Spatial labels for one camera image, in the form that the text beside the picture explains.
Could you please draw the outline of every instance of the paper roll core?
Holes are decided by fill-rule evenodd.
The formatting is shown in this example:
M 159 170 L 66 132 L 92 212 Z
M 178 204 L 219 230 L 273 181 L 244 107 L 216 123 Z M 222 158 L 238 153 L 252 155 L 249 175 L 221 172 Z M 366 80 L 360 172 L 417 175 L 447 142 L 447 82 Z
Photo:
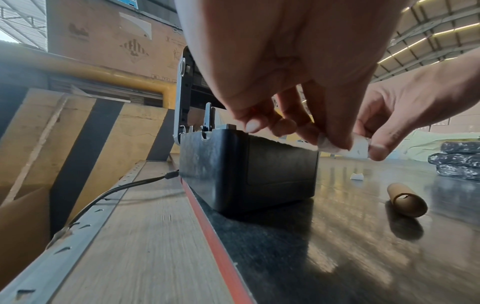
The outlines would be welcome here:
M 393 183 L 386 190 L 393 209 L 400 214 L 408 217 L 420 217 L 429 209 L 424 199 L 404 184 Z

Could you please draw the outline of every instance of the wrapped package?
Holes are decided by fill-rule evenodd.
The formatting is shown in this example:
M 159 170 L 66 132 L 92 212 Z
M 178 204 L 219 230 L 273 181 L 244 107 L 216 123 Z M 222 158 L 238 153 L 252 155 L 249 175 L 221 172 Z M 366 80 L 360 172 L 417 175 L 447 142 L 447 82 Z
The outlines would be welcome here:
M 437 165 L 436 172 L 441 176 L 480 180 L 480 168 Z
M 433 165 L 480 168 L 480 154 L 435 153 L 428 157 L 428 162 Z
M 447 141 L 440 151 L 444 153 L 480 154 L 480 141 Z

